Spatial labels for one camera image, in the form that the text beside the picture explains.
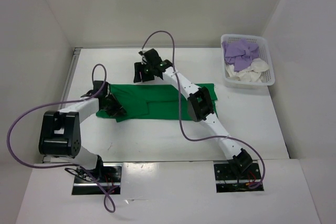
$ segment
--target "white table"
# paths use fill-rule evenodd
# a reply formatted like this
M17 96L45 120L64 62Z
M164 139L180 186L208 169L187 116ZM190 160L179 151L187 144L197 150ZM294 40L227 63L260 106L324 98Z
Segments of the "white table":
M265 163L265 191L219 194L213 162L124 163L114 214L103 195L72 196L62 168L34 169L16 224L319 224L299 161Z
M102 63L109 83L133 83L138 48L82 49L67 100L78 99L92 88L91 71ZM172 58L172 49L157 48L162 59ZM288 158L287 149L267 88L232 89L224 86L219 48L177 48L176 67L193 83L214 83L219 120L228 132L251 144L265 159ZM96 79L103 78L97 68ZM164 84L157 78L148 84ZM225 159L212 140L193 143L181 134L178 121L100 119L95 115L81 124L82 145L105 162L213 161ZM194 122L184 122L190 137L209 136ZM246 148L254 159L257 156Z

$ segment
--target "white wall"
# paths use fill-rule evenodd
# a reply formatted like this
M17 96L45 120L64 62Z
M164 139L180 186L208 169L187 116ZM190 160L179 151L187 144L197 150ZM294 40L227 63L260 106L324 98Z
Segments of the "white wall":
M300 158L321 222L335 222L336 0L281 0L264 37L280 127Z
M260 35L278 0L47 0L70 44L141 45L158 29L179 46L219 46L224 33ZM170 45L159 35L152 44Z
M60 100L72 52L45 0L0 0L0 6L0 222L15 223L31 169L9 155L7 130L25 110ZM27 162L38 158L42 115L14 129L13 148Z

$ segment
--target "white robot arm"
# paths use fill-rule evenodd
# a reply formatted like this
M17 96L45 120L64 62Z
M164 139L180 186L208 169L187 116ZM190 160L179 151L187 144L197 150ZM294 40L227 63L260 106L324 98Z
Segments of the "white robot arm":
M84 97L95 94L103 81L94 81L93 90ZM126 111L110 92L110 85L105 82L102 91L96 98L83 98L58 111L47 111L44 114L39 140L39 152L43 155L59 157L62 160L77 164L100 176L103 162L99 155L89 152L81 146L80 123L99 110L108 115L124 115Z
M134 64L134 82L154 80L154 76L157 76L178 89L176 78L176 75L178 75L181 94L188 101L188 114L191 119L208 129L212 136L229 136L214 112L207 88L201 88L193 84L180 72L174 71L172 63L168 60L162 61L155 49L141 51L139 54L142 56L142 62ZM239 143L222 137L216 138L216 142L237 176L241 175L252 164L251 156Z

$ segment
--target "white plastic basket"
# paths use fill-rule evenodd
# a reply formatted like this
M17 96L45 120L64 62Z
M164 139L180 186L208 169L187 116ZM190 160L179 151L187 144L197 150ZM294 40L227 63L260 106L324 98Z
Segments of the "white plastic basket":
M259 58L267 62L269 65L269 70L263 72L261 76L263 76L263 82L245 82L245 81L236 81L228 79L229 74L225 69L225 60L224 60L224 48L222 43L224 41L231 43L234 41L238 41L240 39L245 38L247 42L257 43L259 46ZM273 85L275 82L274 71L271 56L269 53L267 40L252 35L239 35L239 34L224 34L220 39L221 49L222 49L222 67L223 67L223 75L224 75L224 82L225 86L227 87L234 87L234 88L257 88L263 86L270 86Z

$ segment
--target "green cloth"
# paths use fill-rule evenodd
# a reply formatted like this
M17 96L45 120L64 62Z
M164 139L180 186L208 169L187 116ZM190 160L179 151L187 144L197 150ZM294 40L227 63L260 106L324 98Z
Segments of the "green cloth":
M207 87L215 107L217 96L213 83L197 84ZM98 111L99 118L115 118L117 122L127 119L178 120L179 93L172 85L111 84L111 92L124 107L127 115L111 117L105 111ZM182 96L182 120L191 121L187 113L187 101Z

